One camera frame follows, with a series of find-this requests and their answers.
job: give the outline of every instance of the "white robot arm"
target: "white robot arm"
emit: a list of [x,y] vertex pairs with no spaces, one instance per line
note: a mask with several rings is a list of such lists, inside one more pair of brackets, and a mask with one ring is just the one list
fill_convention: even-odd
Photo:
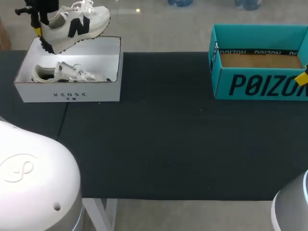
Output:
[[81,231],[80,173],[50,138],[0,121],[0,231]]

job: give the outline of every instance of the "black tablecloth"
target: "black tablecloth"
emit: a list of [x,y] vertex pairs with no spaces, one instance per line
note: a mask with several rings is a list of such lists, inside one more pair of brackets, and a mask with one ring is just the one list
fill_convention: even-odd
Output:
[[0,52],[0,116],[61,131],[84,197],[272,200],[308,169],[308,104],[215,100],[207,53],[125,53],[121,102],[66,112],[22,103],[13,79],[24,55]]
[[23,129],[58,139],[66,103],[23,103],[13,85],[26,51],[0,51],[0,116]]

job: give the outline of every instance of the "teal shoe box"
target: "teal shoe box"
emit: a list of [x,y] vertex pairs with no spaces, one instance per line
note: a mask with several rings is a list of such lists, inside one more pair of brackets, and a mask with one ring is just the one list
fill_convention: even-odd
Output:
[[[308,64],[307,32],[307,26],[214,25],[208,58],[215,98],[307,101],[307,85],[294,80]],[[297,56],[300,67],[223,67],[225,54]]]

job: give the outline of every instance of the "white sneaker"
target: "white sneaker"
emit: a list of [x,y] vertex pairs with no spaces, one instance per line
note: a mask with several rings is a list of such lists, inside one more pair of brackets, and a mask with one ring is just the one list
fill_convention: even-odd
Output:
[[70,66],[65,62],[57,63],[56,68],[44,68],[36,65],[32,75],[33,82],[111,82],[109,78],[86,72],[79,64]]
[[78,1],[71,8],[61,7],[49,26],[41,22],[43,49],[58,54],[81,40],[94,39],[104,32],[110,22],[110,12],[106,7],[92,5],[91,0]]

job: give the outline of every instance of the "new balance logo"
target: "new balance logo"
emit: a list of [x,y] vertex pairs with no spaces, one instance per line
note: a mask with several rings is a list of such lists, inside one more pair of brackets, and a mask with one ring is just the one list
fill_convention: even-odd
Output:
[[76,34],[76,31],[78,35],[87,34],[90,29],[90,19],[83,16],[83,24],[81,23],[79,18],[74,18],[71,21],[71,26],[68,31],[68,37],[73,38]]

